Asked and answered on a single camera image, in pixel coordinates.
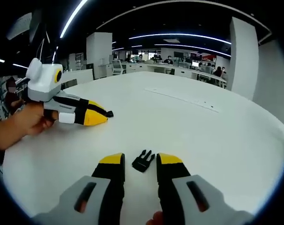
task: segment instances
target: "human hand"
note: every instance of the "human hand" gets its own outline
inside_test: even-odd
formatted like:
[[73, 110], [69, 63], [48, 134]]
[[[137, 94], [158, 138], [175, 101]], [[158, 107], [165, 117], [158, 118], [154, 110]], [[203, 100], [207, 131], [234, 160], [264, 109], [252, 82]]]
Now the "human hand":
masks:
[[148, 220], [146, 225], [163, 225], [162, 211], [153, 214], [153, 218]]
[[16, 125], [23, 131], [24, 135], [37, 135], [51, 127], [54, 120], [58, 119], [58, 112], [52, 112], [49, 120], [44, 117], [44, 107], [42, 103], [28, 103], [23, 110], [14, 114]]

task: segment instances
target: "gray gripper housing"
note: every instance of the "gray gripper housing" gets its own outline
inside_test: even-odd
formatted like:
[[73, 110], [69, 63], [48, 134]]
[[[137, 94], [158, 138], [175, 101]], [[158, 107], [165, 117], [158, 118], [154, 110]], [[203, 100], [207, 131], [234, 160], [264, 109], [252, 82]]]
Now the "gray gripper housing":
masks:
[[[97, 225], [101, 203], [110, 183], [110, 179], [84, 176], [69, 187], [59, 199], [59, 204], [48, 213], [41, 213], [33, 218], [39, 225]], [[85, 211], [75, 210], [75, 205], [84, 188], [94, 184]]]
[[[186, 225], [244, 225], [251, 222], [253, 218], [250, 213], [235, 211], [227, 205], [222, 192], [198, 175], [174, 178], [172, 181], [184, 209]], [[204, 212], [199, 210], [189, 188], [191, 182], [197, 185], [208, 203], [208, 209]]]

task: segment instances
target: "white pillar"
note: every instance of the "white pillar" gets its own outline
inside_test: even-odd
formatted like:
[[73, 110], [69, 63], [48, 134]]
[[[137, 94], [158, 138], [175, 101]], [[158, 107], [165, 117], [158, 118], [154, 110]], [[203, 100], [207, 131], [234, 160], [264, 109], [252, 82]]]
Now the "white pillar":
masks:
[[95, 79], [101, 78], [99, 65], [109, 64], [112, 41], [112, 33], [95, 32], [86, 38], [86, 63], [94, 64]]
[[231, 60], [227, 87], [252, 100], [259, 69], [259, 46], [255, 27], [233, 17], [230, 38]]
[[75, 53], [72, 53], [69, 55], [69, 71], [75, 71], [75, 70], [76, 70]]
[[125, 60], [126, 58], [127, 58], [126, 51], [120, 51], [119, 59], [120, 60]]

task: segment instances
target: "white robot head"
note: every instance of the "white robot head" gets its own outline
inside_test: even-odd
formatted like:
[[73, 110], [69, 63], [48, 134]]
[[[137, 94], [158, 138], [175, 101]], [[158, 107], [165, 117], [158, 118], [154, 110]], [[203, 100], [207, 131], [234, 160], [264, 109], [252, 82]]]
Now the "white robot head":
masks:
[[49, 101], [61, 90], [61, 64], [42, 64], [34, 58], [26, 72], [28, 97], [34, 101]]

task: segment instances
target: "office chair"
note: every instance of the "office chair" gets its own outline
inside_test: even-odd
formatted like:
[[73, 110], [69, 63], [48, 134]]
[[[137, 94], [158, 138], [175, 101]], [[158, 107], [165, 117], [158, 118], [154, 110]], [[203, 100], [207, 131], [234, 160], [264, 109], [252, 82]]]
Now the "office chair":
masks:
[[113, 64], [113, 76], [126, 74], [126, 69], [123, 69], [120, 60], [112, 60], [112, 64]]

